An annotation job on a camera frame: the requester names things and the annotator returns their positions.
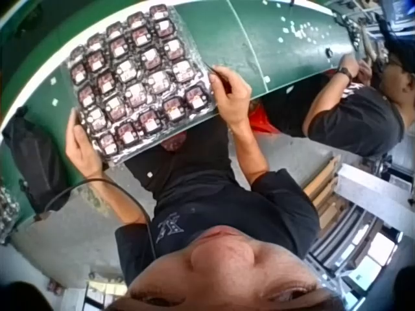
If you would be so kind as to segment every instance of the red object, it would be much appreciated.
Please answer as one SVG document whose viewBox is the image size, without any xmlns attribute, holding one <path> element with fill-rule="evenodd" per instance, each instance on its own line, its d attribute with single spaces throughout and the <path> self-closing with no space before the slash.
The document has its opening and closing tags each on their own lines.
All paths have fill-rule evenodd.
<svg viewBox="0 0 415 311">
<path fill-rule="evenodd" d="M 258 107 L 250 114 L 249 121 L 254 132 L 270 134 L 281 133 L 279 130 L 273 127 L 273 125 L 271 125 L 262 105 L 258 105 Z"/>
</svg>

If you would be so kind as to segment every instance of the printed logo on shirt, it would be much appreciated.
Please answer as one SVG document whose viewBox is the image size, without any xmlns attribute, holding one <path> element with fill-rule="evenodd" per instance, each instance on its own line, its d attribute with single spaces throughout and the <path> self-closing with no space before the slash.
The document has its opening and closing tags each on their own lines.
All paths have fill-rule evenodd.
<svg viewBox="0 0 415 311">
<path fill-rule="evenodd" d="M 157 236 L 156 244 L 162 238 L 164 238 L 164 236 L 166 235 L 167 230 L 169 230 L 169 232 L 167 232 L 167 236 L 174 235 L 176 233 L 184 232 L 184 230 L 182 228 L 180 228 L 177 224 L 177 220 L 179 218 L 180 218 L 180 215 L 177 215 L 177 213 L 172 213 L 172 214 L 168 215 L 168 217 L 166 218 L 166 220 L 164 222 L 160 222 L 158 224 L 158 227 L 160 228 L 160 232 Z"/>
<path fill-rule="evenodd" d="M 360 83 L 351 83 L 348 86 L 348 88 L 343 91 L 342 98 L 348 98 L 350 95 L 355 94 L 355 90 L 356 89 L 361 89 L 362 87 L 364 87 L 363 84 L 360 84 Z"/>
</svg>

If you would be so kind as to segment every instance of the nose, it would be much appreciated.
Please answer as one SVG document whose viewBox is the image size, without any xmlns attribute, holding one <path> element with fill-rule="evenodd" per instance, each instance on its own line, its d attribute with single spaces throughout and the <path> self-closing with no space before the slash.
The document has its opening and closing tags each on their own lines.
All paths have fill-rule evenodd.
<svg viewBox="0 0 415 311">
<path fill-rule="evenodd" d="M 245 240 L 222 236 L 197 245 L 191 253 L 193 271 L 211 277 L 229 275 L 255 265 L 255 254 Z"/>
</svg>

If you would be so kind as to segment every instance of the hand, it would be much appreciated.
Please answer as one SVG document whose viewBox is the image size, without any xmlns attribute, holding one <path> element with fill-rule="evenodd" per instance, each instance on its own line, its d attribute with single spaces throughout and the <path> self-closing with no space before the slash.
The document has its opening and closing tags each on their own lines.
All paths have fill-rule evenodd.
<svg viewBox="0 0 415 311">
<path fill-rule="evenodd" d="M 220 116 L 231 129 L 249 124 L 248 109 L 252 88 L 231 69 L 219 66 L 214 69 L 229 81 L 232 88 L 232 93 L 226 94 L 220 78 L 217 75 L 209 76 Z"/>
<path fill-rule="evenodd" d="M 356 78 L 357 73 L 359 72 L 359 64 L 355 58 L 355 55 L 352 53 L 345 54 L 340 61 L 340 68 L 347 68 L 351 76 Z"/>
<path fill-rule="evenodd" d="M 357 79 L 364 85 L 370 86 L 372 80 L 372 68 L 364 60 L 359 61 L 359 72 Z"/>
<path fill-rule="evenodd" d="M 72 109 L 66 128 L 66 156 L 85 178 L 101 178 L 102 161 Z"/>
</svg>

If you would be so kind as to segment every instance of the black bag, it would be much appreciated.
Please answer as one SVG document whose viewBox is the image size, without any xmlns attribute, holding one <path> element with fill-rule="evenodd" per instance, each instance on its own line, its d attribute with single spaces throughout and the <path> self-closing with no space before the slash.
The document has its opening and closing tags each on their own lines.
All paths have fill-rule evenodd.
<svg viewBox="0 0 415 311">
<path fill-rule="evenodd" d="M 66 171 L 52 139 L 39 126 L 24 118 L 27 108 L 19 108 L 3 130 L 6 145 L 25 182 L 20 181 L 30 204 L 37 214 L 60 192 L 68 188 Z M 50 208 L 59 211 L 69 194 Z"/>
</svg>

